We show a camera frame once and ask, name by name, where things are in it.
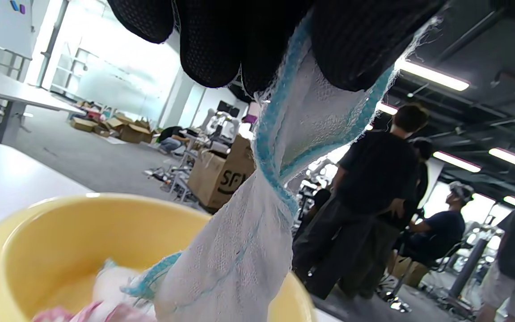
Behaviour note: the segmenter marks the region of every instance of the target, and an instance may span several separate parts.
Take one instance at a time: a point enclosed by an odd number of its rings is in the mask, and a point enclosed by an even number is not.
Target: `yellow bowl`
[[[0,223],[0,322],[30,321],[57,305],[77,312],[90,303],[105,259],[145,269],[187,247],[208,219],[178,204],[120,194],[21,210]],[[293,275],[270,305],[269,321],[315,321],[311,298]]]

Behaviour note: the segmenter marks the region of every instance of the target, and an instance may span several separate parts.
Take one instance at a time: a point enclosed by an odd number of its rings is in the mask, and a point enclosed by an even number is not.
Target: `dark ceiling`
[[[442,181],[458,179],[497,201],[515,196],[515,165],[488,154],[495,147],[515,153],[515,1],[454,0],[440,18],[409,59],[466,80],[470,87],[458,92],[402,72],[384,101],[423,103],[431,122],[417,136],[482,167],[471,173],[446,165]],[[249,101],[237,85],[239,80],[232,92]],[[382,114],[374,127],[385,129],[389,120]]]

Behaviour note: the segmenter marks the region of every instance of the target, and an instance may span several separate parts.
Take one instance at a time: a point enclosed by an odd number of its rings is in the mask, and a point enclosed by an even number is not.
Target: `white table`
[[[20,151],[0,144],[0,221],[44,199],[92,192]],[[340,322],[321,311],[317,311],[317,318],[317,322]]]
[[[0,99],[8,101],[0,125],[0,143],[8,145],[12,144],[17,136],[27,105],[84,115],[80,109],[54,98],[46,90],[23,84],[1,72]]]

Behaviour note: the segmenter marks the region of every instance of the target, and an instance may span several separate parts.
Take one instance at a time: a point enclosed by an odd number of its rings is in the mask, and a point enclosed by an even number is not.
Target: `pink cloth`
[[[45,310],[33,318],[33,322],[156,322],[149,316],[127,304],[94,302],[76,315],[63,308]]]

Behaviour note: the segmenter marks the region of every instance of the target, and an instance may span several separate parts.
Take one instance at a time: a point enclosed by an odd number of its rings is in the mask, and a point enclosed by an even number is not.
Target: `white shorts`
[[[515,280],[500,272],[494,261],[482,282],[482,303],[498,309],[507,298],[506,311],[515,318]]]

